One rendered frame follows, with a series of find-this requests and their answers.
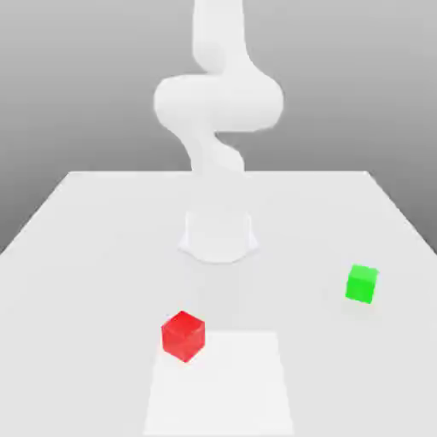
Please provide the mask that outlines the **small red cube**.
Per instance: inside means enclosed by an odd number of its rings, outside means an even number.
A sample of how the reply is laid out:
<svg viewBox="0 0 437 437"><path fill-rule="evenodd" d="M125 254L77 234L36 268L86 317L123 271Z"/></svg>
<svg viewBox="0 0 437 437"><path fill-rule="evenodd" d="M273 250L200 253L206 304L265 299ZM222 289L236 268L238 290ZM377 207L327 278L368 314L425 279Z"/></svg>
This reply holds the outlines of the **small red cube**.
<svg viewBox="0 0 437 437"><path fill-rule="evenodd" d="M161 340L165 352L187 363L205 346L205 322L180 311L161 326Z"/></svg>

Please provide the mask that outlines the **small green cube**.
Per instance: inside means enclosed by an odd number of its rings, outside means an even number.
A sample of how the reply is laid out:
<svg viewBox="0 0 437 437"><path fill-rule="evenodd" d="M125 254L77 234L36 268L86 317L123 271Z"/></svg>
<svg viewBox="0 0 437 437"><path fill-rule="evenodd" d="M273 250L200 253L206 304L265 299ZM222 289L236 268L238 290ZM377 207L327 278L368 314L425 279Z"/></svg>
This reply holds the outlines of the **small green cube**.
<svg viewBox="0 0 437 437"><path fill-rule="evenodd" d="M379 271L364 265L353 265L347 278L345 296L350 300L370 304Z"/></svg>

